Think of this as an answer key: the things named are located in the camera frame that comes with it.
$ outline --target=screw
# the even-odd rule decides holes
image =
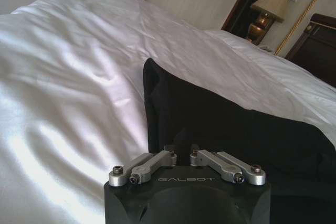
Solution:
[[[120,165],[115,166],[113,168],[112,172],[113,172],[114,175],[121,175],[122,172],[123,172],[122,171],[122,166],[120,166]]]
[[[234,176],[233,176],[233,180],[237,183],[237,184],[241,184],[244,182],[245,178],[242,174],[240,173],[236,173]]]
[[[137,184],[137,183],[139,183],[139,176],[138,175],[133,175],[133,176],[131,176],[130,177],[130,182],[131,182],[131,184]]]
[[[251,165],[251,171],[254,173],[261,173],[261,166],[260,165]]]

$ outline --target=white bedsheet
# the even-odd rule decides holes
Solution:
[[[336,90],[283,59],[143,0],[39,0],[0,16],[0,223],[104,223],[108,172],[147,151],[148,57],[336,142]]]

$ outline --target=lamp base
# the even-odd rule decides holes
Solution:
[[[257,20],[250,24],[246,39],[254,45],[260,44],[273,22],[274,19],[267,13],[261,13]]]

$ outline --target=dark wooden headboard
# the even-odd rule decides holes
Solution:
[[[336,87],[336,18],[314,14],[286,59]]]

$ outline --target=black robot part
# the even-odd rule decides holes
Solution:
[[[208,166],[160,167],[140,185],[104,186],[106,224],[269,223],[270,185],[223,181]]]

